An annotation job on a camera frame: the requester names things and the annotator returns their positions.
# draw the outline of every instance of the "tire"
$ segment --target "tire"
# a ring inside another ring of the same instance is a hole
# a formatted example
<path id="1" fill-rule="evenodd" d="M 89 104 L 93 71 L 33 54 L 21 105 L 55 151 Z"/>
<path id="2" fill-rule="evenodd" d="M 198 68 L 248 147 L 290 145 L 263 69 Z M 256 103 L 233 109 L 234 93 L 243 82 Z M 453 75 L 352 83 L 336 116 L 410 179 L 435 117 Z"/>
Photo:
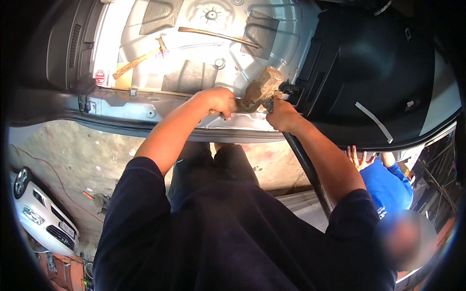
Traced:
<path id="1" fill-rule="evenodd" d="M 13 194 L 16 199 L 20 199 L 26 191 L 29 181 L 31 181 L 32 173 L 28 167 L 22 167 L 14 180 Z"/>

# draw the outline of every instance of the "dark blue t-shirt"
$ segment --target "dark blue t-shirt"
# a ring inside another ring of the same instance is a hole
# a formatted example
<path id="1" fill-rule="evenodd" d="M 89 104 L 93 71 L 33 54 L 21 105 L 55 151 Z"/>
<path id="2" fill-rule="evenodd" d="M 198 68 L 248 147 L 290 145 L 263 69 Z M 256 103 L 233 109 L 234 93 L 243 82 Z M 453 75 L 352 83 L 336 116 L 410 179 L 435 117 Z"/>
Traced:
<path id="1" fill-rule="evenodd" d="M 374 200 L 380 218 L 392 211 L 411 207 L 412 187 L 397 163 L 386 168 L 376 158 L 372 165 L 359 173 L 363 177 L 367 191 Z"/>
<path id="2" fill-rule="evenodd" d="M 355 190 L 326 233 L 257 186 L 218 181 L 170 213 L 155 163 L 128 163 L 94 261 L 95 290 L 394 290 L 396 272 L 373 254 L 379 217 Z"/>

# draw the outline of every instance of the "forearm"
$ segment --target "forearm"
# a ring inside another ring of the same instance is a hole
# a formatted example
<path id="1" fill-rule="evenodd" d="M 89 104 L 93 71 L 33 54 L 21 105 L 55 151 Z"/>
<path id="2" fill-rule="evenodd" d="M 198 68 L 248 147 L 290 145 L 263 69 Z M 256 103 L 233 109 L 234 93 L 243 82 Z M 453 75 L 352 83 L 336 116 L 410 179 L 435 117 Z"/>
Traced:
<path id="1" fill-rule="evenodd" d="M 312 123 L 302 118 L 290 131 L 301 142 L 332 203 L 337 204 L 364 181 L 346 155 Z"/>
<path id="2" fill-rule="evenodd" d="M 154 127 L 135 157 L 150 158 L 165 176 L 176 162 L 189 134 L 208 110 L 200 98 L 191 98 L 177 107 Z"/>
<path id="3" fill-rule="evenodd" d="M 395 160 L 395 156 L 391 153 L 382 153 L 382 163 L 385 167 L 389 168 L 393 166 L 397 161 Z"/>

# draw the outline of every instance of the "car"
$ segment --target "car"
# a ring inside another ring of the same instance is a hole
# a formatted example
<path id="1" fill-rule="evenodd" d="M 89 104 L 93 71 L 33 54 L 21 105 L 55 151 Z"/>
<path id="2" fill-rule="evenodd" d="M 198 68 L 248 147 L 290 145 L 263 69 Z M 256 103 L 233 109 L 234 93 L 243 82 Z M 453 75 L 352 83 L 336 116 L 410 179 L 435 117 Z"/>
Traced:
<path id="1" fill-rule="evenodd" d="M 461 112 L 451 44 L 422 20 L 392 6 L 374 16 L 319 1 L 159 0 L 57 3 L 18 66 L 11 125 L 74 120 L 145 137 L 195 92 L 224 86 L 236 98 L 265 66 L 280 70 L 286 98 L 344 149 L 402 151 L 454 130 Z M 154 11 L 166 11 L 158 17 Z M 254 30 L 265 21 L 265 30 Z M 261 43 L 259 50 L 201 29 Z M 132 60 L 166 48 L 115 79 Z M 189 137 L 204 142 L 283 140 L 266 112 L 203 118 Z"/>
<path id="2" fill-rule="evenodd" d="M 23 167 L 10 172 L 16 215 L 26 232 L 46 251 L 70 256 L 79 244 L 79 230 L 32 179 L 31 170 Z"/>

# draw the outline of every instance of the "garage floor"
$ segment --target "garage floor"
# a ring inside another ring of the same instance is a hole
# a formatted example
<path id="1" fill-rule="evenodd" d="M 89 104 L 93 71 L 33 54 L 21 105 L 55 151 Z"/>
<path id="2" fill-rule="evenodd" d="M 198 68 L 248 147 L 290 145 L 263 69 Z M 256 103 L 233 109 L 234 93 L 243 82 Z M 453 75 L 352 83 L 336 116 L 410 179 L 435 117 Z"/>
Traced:
<path id="1" fill-rule="evenodd" d="M 18 133 L 12 131 L 11 142 L 15 134 Z M 89 129 L 75 122 L 53 121 L 44 124 L 24 142 L 14 142 L 18 150 L 10 145 L 10 163 L 15 170 L 28 166 L 48 188 L 43 190 L 62 203 L 80 232 L 78 254 L 83 252 L 89 257 L 96 251 L 105 216 L 97 214 L 94 201 L 82 192 L 111 195 L 126 163 L 143 140 Z M 272 195 L 310 188 L 286 141 L 242 146 L 261 187 Z M 172 170 L 165 177 L 167 189 L 171 175 Z"/>

